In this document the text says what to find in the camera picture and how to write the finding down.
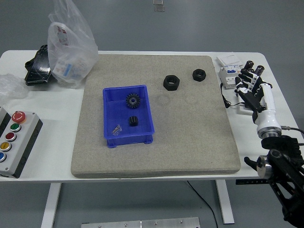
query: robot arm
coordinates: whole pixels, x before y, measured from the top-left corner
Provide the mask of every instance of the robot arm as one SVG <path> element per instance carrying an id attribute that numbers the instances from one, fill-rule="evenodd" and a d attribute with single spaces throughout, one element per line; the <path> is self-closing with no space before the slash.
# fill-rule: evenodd
<path id="1" fill-rule="evenodd" d="M 264 82 L 258 69 L 251 69 L 248 61 L 236 77 L 237 89 L 245 104 L 253 110 L 253 122 L 257 134 L 262 139 L 262 147 L 268 149 L 267 156 L 259 156 L 257 161 L 244 158 L 247 165 L 266 179 L 283 206 L 284 220 L 297 228 L 304 228 L 304 160 L 297 139 L 281 135 L 282 128 L 276 120 L 276 107 L 272 86 Z M 283 195 L 280 184 L 291 197 Z"/>

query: yellow button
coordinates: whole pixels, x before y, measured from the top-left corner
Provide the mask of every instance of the yellow button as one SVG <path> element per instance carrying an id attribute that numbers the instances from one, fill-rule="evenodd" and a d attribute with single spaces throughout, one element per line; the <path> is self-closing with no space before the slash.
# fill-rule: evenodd
<path id="1" fill-rule="evenodd" d="M 11 144 L 10 144 L 9 142 L 1 143 L 0 149 L 1 149 L 3 152 L 9 151 L 9 150 L 11 149 Z"/>

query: blue plastic tray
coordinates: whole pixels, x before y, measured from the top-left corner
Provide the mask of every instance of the blue plastic tray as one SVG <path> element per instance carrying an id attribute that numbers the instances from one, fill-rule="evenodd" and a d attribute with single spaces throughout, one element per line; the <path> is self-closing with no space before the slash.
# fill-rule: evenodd
<path id="1" fill-rule="evenodd" d="M 129 108 L 126 97 L 136 93 L 140 97 L 137 108 Z M 148 90 L 145 85 L 112 87 L 103 89 L 104 96 L 104 137 L 109 148 L 132 143 L 152 143 L 154 126 L 150 110 Z M 130 126 L 129 117 L 137 116 L 138 125 Z M 118 135 L 113 134 L 117 126 Z"/>

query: plastic bag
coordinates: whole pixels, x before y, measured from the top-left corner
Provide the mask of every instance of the plastic bag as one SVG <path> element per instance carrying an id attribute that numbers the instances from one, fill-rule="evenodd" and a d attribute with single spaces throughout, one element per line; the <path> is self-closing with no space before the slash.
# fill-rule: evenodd
<path id="1" fill-rule="evenodd" d="M 24 79 L 12 74 L 0 75 L 0 104 L 5 105 L 11 99 L 25 98 L 29 89 Z"/>
<path id="2" fill-rule="evenodd" d="M 48 17 L 47 51 L 53 76 L 60 84 L 78 87 L 98 61 L 92 31 L 72 0 L 54 0 Z"/>

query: gray floor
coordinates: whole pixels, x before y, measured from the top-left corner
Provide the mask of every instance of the gray floor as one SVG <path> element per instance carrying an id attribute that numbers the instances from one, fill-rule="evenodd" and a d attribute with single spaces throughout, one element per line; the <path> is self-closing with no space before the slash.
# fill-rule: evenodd
<path id="1" fill-rule="evenodd" d="M 264 54 L 298 126 L 304 129 L 304 1 L 164 0 L 165 12 L 154 12 L 152 0 L 74 3 L 87 19 L 99 50 Z M 46 44 L 52 10 L 49 0 L 1 0 L 0 55 Z M 214 209 L 219 227 L 292 227 L 283 221 L 281 206 L 268 185 L 236 186 L 227 181 L 235 224 L 222 225 L 215 183 L 191 183 Z M 39 227 L 48 187 L 0 183 L 1 227 Z M 183 181 L 70 183 L 62 186 L 54 227 L 190 216 L 199 217 L 202 227 L 215 227 L 210 210 Z"/>

